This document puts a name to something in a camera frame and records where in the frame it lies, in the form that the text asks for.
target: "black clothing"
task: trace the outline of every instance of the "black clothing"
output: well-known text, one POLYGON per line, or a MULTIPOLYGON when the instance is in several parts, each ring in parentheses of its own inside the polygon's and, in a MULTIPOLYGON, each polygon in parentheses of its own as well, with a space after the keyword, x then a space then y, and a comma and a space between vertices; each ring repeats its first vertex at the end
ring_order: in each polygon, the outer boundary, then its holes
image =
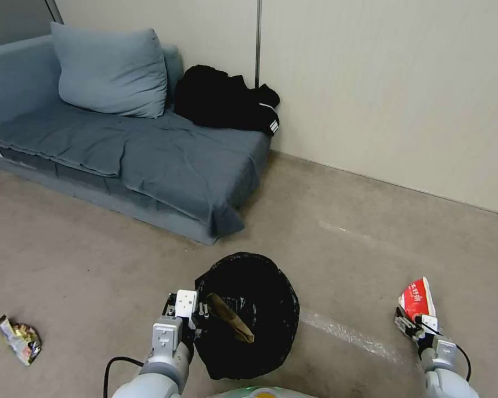
POLYGON ((273 136, 280 124, 274 110, 279 102, 267 85, 250 90, 242 76, 229 77, 213 67, 196 65, 177 83, 174 112, 200 126, 273 136))

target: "gray carpet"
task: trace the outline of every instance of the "gray carpet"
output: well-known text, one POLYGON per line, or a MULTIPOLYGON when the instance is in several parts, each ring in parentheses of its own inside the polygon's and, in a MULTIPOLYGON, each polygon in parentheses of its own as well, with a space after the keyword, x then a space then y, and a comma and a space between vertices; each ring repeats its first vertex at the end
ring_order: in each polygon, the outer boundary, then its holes
MULTIPOLYGON (((244 231, 207 247, 0 171, 0 315, 44 339, 28 368, 0 340, 0 397, 101 397, 111 357, 147 355, 167 294, 240 250, 272 258, 294 286, 303 321, 293 350, 252 381, 212 381, 196 357, 185 397, 254 384, 421 396, 392 315, 422 275, 445 333, 472 359, 472 385, 498 397, 498 215, 274 155, 243 216, 244 231)), ((135 373, 116 364, 111 392, 135 373)))

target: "wall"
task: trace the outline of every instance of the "wall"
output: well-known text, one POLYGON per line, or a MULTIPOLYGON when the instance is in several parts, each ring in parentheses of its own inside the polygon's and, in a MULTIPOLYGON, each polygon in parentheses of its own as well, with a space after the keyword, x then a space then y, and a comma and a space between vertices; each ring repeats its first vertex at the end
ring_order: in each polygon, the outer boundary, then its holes
POLYGON ((154 28, 176 44, 185 67, 211 65, 255 80, 255 1, 56 0, 64 23, 105 30, 154 28))
POLYGON ((263 0, 260 80, 275 149, 498 211, 498 0, 263 0))
POLYGON ((50 33, 44 0, 0 0, 0 45, 50 33))

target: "baseboard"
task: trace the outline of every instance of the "baseboard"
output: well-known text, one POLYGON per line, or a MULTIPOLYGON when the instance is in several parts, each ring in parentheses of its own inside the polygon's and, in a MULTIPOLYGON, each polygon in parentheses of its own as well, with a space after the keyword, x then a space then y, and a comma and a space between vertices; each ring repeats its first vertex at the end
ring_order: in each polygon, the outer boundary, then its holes
POLYGON ((379 178, 375 178, 375 177, 372 177, 372 176, 369 176, 369 175, 361 174, 361 173, 358 173, 358 172, 355 172, 355 171, 351 171, 351 170, 347 170, 347 169, 342 169, 340 167, 332 166, 332 165, 325 164, 325 163, 316 162, 314 160, 306 159, 306 158, 303 158, 301 156, 290 155, 290 154, 287 154, 287 153, 284 153, 284 152, 280 152, 280 151, 278 151, 276 149, 271 149, 271 150, 273 152, 275 152, 276 154, 280 155, 280 156, 285 156, 285 157, 288 157, 288 158, 303 160, 303 161, 306 161, 308 163, 313 163, 313 164, 317 164, 319 166, 325 166, 325 167, 329 167, 331 169, 335 169, 335 170, 339 170, 339 171, 344 171, 344 172, 347 172, 347 173, 350 173, 350 174, 354 174, 354 175, 357 175, 357 176, 360 176, 360 177, 368 178, 370 180, 385 182, 386 184, 390 184, 390 185, 397 186, 397 187, 400 187, 400 188, 408 189, 410 191, 415 191, 415 192, 420 192, 420 193, 426 193, 427 195, 435 196, 435 197, 438 197, 440 199, 445 199, 445 200, 448 200, 450 202, 459 203, 460 205, 471 206, 471 207, 477 208, 479 210, 485 210, 485 211, 488 211, 490 213, 498 214, 498 211, 496 211, 496 210, 492 210, 492 209, 489 209, 489 208, 486 208, 486 207, 481 207, 481 206, 473 205, 472 203, 466 203, 466 202, 458 201, 456 199, 452 199, 452 198, 449 198, 449 197, 446 197, 446 196, 437 195, 436 193, 432 193, 432 192, 428 192, 428 191, 423 191, 423 190, 420 190, 420 189, 417 189, 417 188, 410 188, 410 187, 407 187, 407 186, 404 186, 404 185, 399 185, 399 184, 396 184, 394 182, 390 182, 390 181, 386 181, 386 180, 381 180, 379 178))

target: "trash can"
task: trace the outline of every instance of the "trash can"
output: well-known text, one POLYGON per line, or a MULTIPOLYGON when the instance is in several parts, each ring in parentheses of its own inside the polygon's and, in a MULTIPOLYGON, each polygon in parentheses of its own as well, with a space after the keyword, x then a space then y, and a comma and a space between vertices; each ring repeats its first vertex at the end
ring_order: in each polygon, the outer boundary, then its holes
POLYGON ((197 278, 195 288, 209 307, 212 298, 219 297, 253 336, 248 338, 214 308, 209 310, 195 346, 212 379, 252 379, 283 364, 297 332, 299 300, 272 260, 260 254, 231 254, 197 278))

